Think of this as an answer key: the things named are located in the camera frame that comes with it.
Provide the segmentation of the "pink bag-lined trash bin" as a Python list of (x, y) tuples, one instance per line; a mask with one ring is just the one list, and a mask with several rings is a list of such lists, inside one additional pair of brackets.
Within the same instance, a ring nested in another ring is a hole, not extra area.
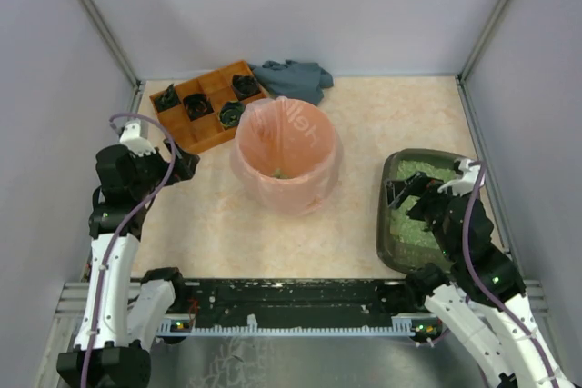
[(310, 214), (336, 187), (343, 145), (317, 106), (280, 96), (246, 106), (236, 129), (233, 173), (260, 204), (280, 214)]

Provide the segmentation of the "black litter scoop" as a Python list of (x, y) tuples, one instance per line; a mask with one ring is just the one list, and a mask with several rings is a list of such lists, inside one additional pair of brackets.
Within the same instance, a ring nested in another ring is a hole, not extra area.
[(424, 172), (415, 172), (406, 179), (386, 179), (386, 206), (388, 209), (399, 209), (409, 196), (420, 197), (432, 186), (440, 186), (442, 183), (442, 180)]

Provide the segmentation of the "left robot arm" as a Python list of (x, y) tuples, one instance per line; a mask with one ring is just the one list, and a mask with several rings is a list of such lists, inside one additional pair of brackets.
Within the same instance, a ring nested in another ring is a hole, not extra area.
[(100, 181), (89, 218), (91, 273), (85, 312), (71, 351), (56, 370), (70, 387), (146, 387), (150, 349), (166, 313), (185, 296), (176, 267), (148, 271), (136, 298), (129, 295), (131, 269), (149, 205), (159, 190), (193, 178), (199, 157), (170, 146), (138, 155), (126, 145), (96, 155)]

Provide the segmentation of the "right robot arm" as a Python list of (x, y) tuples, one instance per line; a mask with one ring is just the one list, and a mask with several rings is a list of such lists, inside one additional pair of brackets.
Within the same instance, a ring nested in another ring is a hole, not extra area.
[(419, 305), (436, 315), (476, 361), (490, 387), (571, 387), (539, 331), (524, 280), (491, 241), (493, 224), (474, 184), (456, 192), (422, 175), (408, 180), (416, 197), (407, 211), (426, 224), (451, 261), (445, 274), (434, 264), (409, 274)]

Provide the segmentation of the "dark litter box tray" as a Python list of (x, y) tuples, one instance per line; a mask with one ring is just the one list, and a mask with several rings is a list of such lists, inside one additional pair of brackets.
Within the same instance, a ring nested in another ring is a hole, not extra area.
[(406, 215), (417, 198), (411, 196), (399, 208), (390, 209), (386, 183), (404, 180), (417, 171), (447, 182), (459, 177), (454, 165), (464, 159), (458, 154), (432, 149), (404, 149), (386, 159), (377, 211), (376, 251), (390, 269), (410, 274), (426, 264), (435, 264), (448, 274), (451, 262), (427, 224)]

